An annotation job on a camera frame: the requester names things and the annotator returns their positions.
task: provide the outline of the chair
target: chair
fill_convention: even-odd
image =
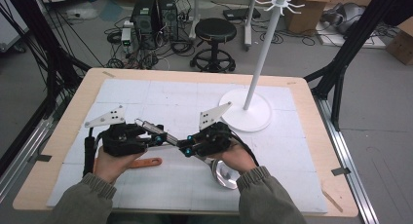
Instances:
[[[190,61],[191,67],[197,66],[201,71],[213,73],[235,70],[236,64],[231,56],[218,49],[219,43],[229,42],[237,35],[237,28],[234,24],[225,19],[204,19],[197,23],[195,33],[202,40],[198,46],[207,42],[211,45],[211,49],[198,52]],[[210,57],[203,56],[209,51]]]

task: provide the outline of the black handle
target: black handle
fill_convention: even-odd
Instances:
[[[83,169],[83,176],[87,173],[94,172],[94,155],[96,150],[94,149],[94,137],[89,136],[85,138],[85,166]]]

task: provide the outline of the black frame pole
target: black frame pole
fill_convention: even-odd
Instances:
[[[337,131],[340,130],[339,114],[346,70],[377,24],[397,1],[399,0],[371,0],[336,57],[324,68],[304,77],[307,82],[321,77],[319,83],[312,88],[313,95],[320,99],[327,99],[328,93],[335,87],[331,122]]]

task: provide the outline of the round stool seat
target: round stool seat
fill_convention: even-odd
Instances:
[[[205,41],[225,43],[235,38],[237,28],[225,19],[209,18],[197,23],[195,33]]]

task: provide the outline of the round white base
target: round white base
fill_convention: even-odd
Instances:
[[[270,125],[271,105],[263,96],[255,93],[249,108],[244,110],[247,95],[248,90],[232,90],[225,93],[219,101],[219,105],[229,101],[233,105],[222,115],[222,119],[238,131],[261,131]]]

